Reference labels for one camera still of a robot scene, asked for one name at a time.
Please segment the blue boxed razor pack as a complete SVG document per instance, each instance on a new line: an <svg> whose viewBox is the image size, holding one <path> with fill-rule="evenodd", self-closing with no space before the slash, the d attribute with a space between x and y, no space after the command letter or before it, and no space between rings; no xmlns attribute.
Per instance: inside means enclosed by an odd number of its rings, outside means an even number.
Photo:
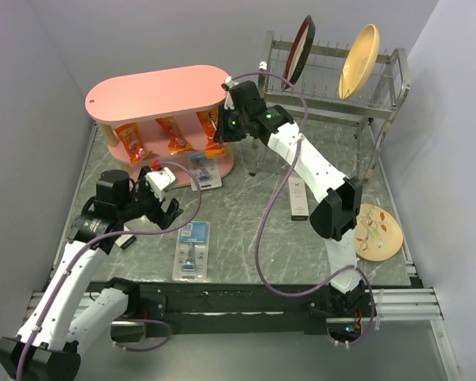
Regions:
<svg viewBox="0 0 476 381"><path fill-rule="evenodd" d="M192 221L178 231L172 279L175 282L206 281L210 223Z"/></svg>
<svg viewBox="0 0 476 381"><path fill-rule="evenodd" d="M221 174L216 159L209 159L204 154L189 158L190 172L196 177L202 191L222 187Z"/></svg>

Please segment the orange razor pack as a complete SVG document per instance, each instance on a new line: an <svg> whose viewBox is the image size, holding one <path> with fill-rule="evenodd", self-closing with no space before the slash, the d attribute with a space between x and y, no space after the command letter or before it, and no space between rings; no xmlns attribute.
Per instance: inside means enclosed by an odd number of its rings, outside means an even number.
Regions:
<svg viewBox="0 0 476 381"><path fill-rule="evenodd" d="M171 155L193 151L174 117L162 117L155 120L169 138L168 149Z"/></svg>
<svg viewBox="0 0 476 381"><path fill-rule="evenodd" d="M153 152L144 145L142 133L137 122L119 125L114 129L114 132L124 145L132 166L142 161L150 160L153 157Z"/></svg>
<svg viewBox="0 0 476 381"><path fill-rule="evenodd" d="M218 109L197 112L198 120L206 135L205 155L209 159L215 159L226 155L226 146L214 140L218 124Z"/></svg>

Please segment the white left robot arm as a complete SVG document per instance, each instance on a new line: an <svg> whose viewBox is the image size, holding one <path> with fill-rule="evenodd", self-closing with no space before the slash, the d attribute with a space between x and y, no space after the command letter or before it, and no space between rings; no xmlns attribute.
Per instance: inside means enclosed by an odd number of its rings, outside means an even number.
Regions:
<svg viewBox="0 0 476 381"><path fill-rule="evenodd" d="M177 181L167 167L144 166L138 180L123 170L100 174L36 309L14 337L0 339L0 364L11 379L73 380L85 349L102 329L117 318L146 317L139 284L120 278L111 279L85 312L76 310L126 222L145 216L167 229L182 213L175 199L162 208L166 191Z"/></svg>

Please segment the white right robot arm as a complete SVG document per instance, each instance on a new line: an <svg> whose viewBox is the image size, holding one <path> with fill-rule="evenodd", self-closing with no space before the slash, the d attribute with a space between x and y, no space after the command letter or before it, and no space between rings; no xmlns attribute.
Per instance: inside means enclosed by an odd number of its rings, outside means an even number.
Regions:
<svg viewBox="0 0 476 381"><path fill-rule="evenodd" d="M251 136L261 140L312 191L318 205L309 216L310 224L324 239L332 272L327 282L338 291L331 297L332 309L340 316L349 316L359 307L353 290L360 282L355 229L362 181L347 177L325 159L282 106L267 106L254 82L227 78L222 87L226 98L218 111L214 139L234 142Z"/></svg>

